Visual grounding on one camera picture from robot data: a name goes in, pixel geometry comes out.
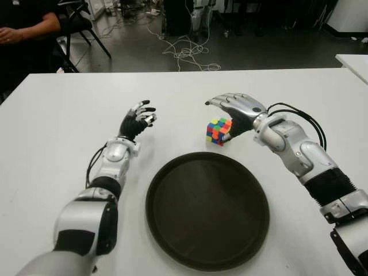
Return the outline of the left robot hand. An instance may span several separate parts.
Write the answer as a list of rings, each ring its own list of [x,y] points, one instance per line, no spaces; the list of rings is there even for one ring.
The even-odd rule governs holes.
[[[157,119],[156,109],[149,107],[149,104],[150,100],[143,100],[129,109],[120,125],[118,137],[134,141],[143,130],[153,126]]]

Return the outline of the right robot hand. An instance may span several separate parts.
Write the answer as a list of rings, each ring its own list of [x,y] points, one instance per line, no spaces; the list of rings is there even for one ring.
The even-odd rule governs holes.
[[[266,108],[257,100],[246,94],[226,93],[211,98],[205,105],[213,105],[228,113],[232,125],[227,134],[221,139],[226,143],[231,139],[254,129],[254,121],[261,114],[266,114]]]

